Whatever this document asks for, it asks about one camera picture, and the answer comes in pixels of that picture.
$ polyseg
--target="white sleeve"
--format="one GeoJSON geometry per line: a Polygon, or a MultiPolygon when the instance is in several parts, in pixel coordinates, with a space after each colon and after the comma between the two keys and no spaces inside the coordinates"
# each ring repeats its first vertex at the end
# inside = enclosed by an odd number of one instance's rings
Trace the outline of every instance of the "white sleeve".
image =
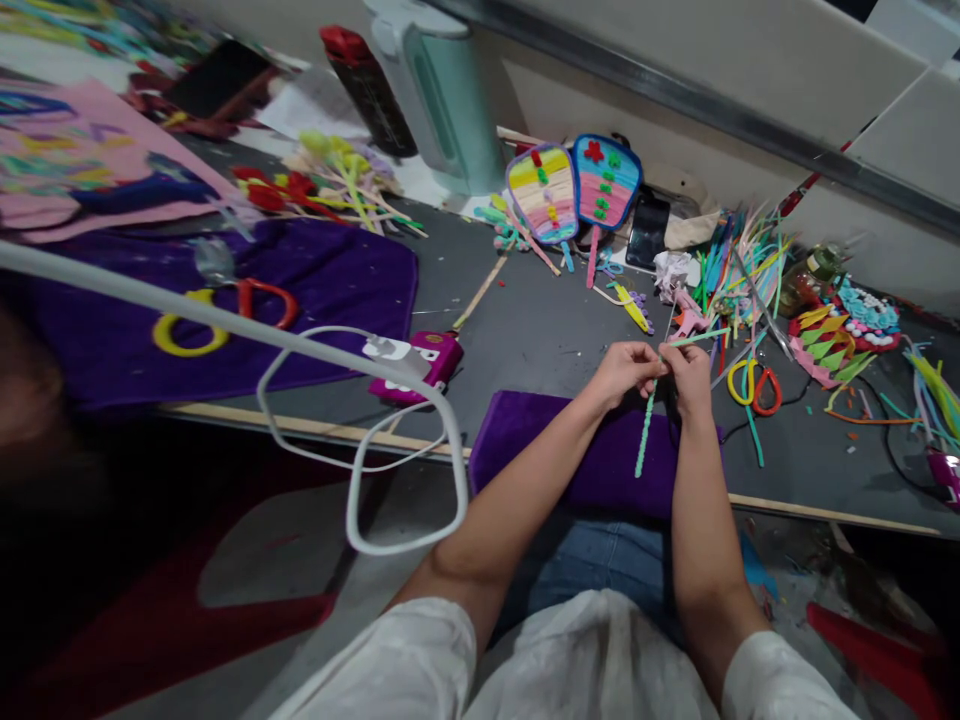
{"type": "Polygon", "coordinates": [[[313,675],[271,720],[459,720],[476,667],[459,605],[419,598],[391,608],[313,675]]]}
{"type": "Polygon", "coordinates": [[[726,720],[797,720],[856,715],[826,679],[775,632],[754,633],[737,649],[723,683],[726,720]]]}

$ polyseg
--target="red chair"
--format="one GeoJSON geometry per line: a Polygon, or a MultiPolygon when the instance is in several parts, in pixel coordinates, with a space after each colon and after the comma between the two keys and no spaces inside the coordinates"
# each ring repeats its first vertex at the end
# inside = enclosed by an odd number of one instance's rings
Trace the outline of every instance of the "red chair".
{"type": "Polygon", "coordinates": [[[916,646],[911,647],[817,603],[807,605],[807,621],[844,657],[909,705],[920,720],[954,717],[945,692],[949,670],[940,638],[903,628],[905,638],[916,646]]]}
{"type": "Polygon", "coordinates": [[[285,454],[270,463],[191,542],[153,567],[0,703],[0,717],[99,717],[322,623],[333,611],[335,592],[206,608],[197,588],[221,540],[260,503],[347,477],[346,471],[285,454]]]}

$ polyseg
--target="hand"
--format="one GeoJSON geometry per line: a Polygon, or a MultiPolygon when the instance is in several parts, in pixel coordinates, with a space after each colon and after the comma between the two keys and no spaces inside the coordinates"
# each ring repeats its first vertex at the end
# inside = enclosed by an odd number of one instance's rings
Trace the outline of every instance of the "hand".
{"type": "Polygon", "coordinates": [[[655,378],[667,374],[653,348],[641,342],[614,343],[600,362],[584,394],[594,398],[604,410],[620,404],[630,388],[637,388],[646,398],[653,392],[655,378]]]}
{"type": "Polygon", "coordinates": [[[710,393],[710,356],[696,345],[678,348],[663,344],[660,355],[670,366],[677,384],[677,410],[684,419],[706,414],[713,417],[710,393]]]}

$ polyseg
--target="craft fan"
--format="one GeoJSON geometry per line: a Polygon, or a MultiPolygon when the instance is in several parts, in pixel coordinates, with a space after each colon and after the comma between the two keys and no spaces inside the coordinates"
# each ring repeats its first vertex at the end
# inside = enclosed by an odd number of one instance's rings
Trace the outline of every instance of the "craft fan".
{"type": "Polygon", "coordinates": [[[616,230],[623,224],[643,182],[643,166],[629,148],[600,135],[577,138],[573,164],[577,171],[580,218],[593,225],[587,268],[587,287],[592,288],[600,235],[603,230],[616,230]]]}
{"type": "Polygon", "coordinates": [[[544,143],[507,166],[507,187],[530,233],[544,245],[561,245],[567,267],[573,258],[567,241],[580,229],[577,182],[562,145],[544,143]]]}

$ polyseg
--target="smartphone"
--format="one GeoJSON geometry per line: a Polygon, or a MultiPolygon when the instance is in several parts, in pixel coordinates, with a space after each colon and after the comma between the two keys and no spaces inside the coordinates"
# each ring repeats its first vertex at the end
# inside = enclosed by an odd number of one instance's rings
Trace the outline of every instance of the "smartphone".
{"type": "Polygon", "coordinates": [[[654,197],[645,185],[637,193],[633,209],[633,229],[627,242],[627,265],[653,270],[653,258],[663,252],[667,221],[670,219],[670,203],[654,197]]]}
{"type": "Polygon", "coordinates": [[[276,68],[260,53],[226,40],[163,93],[163,98],[200,120],[230,121],[258,96],[266,98],[276,68]]]}

